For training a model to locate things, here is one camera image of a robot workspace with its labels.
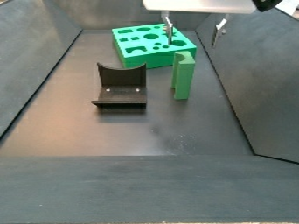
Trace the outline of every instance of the green shape sorter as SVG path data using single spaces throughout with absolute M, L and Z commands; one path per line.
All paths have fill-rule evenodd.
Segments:
M 196 45 L 172 28 L 172 45 L 163 30 L 164 24 L 150 24 L 112 29 L 114 42 L 124 68 L 166 67 L 174 64 L 174 53 L 196 53 Z

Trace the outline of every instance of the green foam block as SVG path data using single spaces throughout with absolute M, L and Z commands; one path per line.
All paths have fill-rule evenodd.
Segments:
M 176 52 L 172 66 L 174 99 L 186 100 L 190 97 L 195 60 L 190 52 Z
M 124 68 L 166 67 L 174 64 L 174 53 L 188 51 L 195 57 L 196 45 L 172 28 L 172 45 L 163 30 L 164 24 L 112 29 L 114 42 Z

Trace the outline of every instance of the bin floor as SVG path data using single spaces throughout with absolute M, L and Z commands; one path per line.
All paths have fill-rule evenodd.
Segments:
M 172 67 L 147 70 L 144 113 L 100 113 L 96 63 L 122 67 L 111 31 L 84 31 L 0 143 L 0 156 L 251 155 L 202 43 L 187 101 Z
M 171 66 L 151 69 L 143 114 L 91 104 L 96 62 L 122 65 L 110 31 L 79 36 L 2 140 L 0 223 L 299 221 L 299 166 L 253 156 L 184 34 L 199 47 L 191 98 L 174 99 Z

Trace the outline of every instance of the black bracket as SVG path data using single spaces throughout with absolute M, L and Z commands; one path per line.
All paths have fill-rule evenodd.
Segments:
M 146 64 L 130 69 L 115 69 L 98 63 L 102 82 L 99 97 L 92 103 L 99 106 L 144 108 L 146 94 Z

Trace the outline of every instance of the gray wall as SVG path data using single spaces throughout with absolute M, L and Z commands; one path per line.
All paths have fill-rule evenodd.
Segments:
M 142 0 L 54 0 L 87 30 L 162 23 L 160 11 L 150 11 Z M 195 30 L 208 14 L 171 13 L 175 26 Z
M 219 21 L 198 33 L 254 151 L 299 162 L 299 21 L 279 10 L 235 15 L 212 49 Z
M 0 5 L 0 136 L 79 34 L 51 0 Z

